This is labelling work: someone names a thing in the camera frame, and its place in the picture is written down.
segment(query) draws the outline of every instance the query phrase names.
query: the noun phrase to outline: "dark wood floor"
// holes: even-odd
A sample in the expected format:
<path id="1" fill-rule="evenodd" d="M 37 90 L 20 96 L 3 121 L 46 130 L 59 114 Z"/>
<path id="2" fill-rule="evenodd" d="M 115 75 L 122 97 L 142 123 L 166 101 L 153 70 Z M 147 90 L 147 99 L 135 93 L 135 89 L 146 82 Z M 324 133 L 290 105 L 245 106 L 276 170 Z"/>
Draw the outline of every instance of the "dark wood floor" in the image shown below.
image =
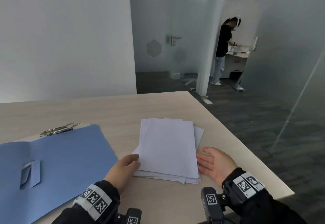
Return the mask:
<path id="1" fill-rule="evenodd" d="M 292 116 L 274 151 L 272 146 L 290 111 L 248 92 L 236 92 L 233 82 L 209 85 L 205 104 L 182 80 L 168 72 L 137 73 L 138 94 L 188 90 L 296 194 L 282 200 L 307 223 L 325 223 L 325 129 L 315 121 Z"/>

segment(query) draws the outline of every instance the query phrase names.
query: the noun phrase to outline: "blue folder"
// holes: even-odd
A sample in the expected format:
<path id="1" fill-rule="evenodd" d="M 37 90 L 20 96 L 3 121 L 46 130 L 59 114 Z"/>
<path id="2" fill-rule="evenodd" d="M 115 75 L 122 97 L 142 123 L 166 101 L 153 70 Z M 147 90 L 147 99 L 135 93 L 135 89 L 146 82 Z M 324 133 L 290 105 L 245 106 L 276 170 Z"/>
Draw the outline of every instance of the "blue folder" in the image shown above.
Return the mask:
<path id="1" fill-rule="evenodd" d="M 0 145 L 0 223 L 31 224 L 102 180 L 117 157 L 98 125 Z"/>

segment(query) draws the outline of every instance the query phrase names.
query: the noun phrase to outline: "gray pants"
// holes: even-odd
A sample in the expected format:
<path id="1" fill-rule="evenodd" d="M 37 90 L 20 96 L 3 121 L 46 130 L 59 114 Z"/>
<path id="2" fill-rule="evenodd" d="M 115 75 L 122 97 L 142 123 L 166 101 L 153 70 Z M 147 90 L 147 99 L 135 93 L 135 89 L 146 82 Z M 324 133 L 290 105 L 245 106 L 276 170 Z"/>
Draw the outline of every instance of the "gray pants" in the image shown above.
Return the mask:
<path id="1" fill-rule="evenodd" d="M 214 83 L 218 82 L 224 70 L 225 70 L 225 57 L 216 57 L 214 63 L 212 82 Z"/>

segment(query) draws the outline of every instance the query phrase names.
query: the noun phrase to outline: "hand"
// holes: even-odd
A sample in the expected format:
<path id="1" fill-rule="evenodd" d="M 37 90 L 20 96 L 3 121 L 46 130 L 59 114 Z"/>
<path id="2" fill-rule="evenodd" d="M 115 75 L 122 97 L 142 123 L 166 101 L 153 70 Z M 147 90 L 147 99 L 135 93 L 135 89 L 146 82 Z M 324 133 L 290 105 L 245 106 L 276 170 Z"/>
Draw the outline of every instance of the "hand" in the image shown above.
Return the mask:
<path id="1" fill-rule="evenodd" d="M 210 176 L 221 187 L 222 182 L 238 167 L 237 164 L 217 148 L 204 147 L 202 151 L 210 155 L 196 154 L 200 173 Z"/>
<path id="2" fill-rule="evenodd" d="M 139 169 L 138 154 L 124 156 L 111 168 L 104 180 L 117 188 L 120 194 L 127 187 L 133 173 Z"/>

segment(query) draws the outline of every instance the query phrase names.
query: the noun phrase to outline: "hexagon sticker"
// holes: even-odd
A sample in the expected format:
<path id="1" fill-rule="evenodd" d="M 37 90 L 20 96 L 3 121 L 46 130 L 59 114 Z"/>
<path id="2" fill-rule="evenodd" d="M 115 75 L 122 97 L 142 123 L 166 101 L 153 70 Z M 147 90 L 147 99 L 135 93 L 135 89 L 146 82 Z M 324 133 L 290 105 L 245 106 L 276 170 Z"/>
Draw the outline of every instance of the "hexagon sticker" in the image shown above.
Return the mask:
<path id="1" fill-rule="evenodd" d="M 147 54 L 156 57 L 161 54 L 161 44 L 156 40 L 147 43 Z"/>

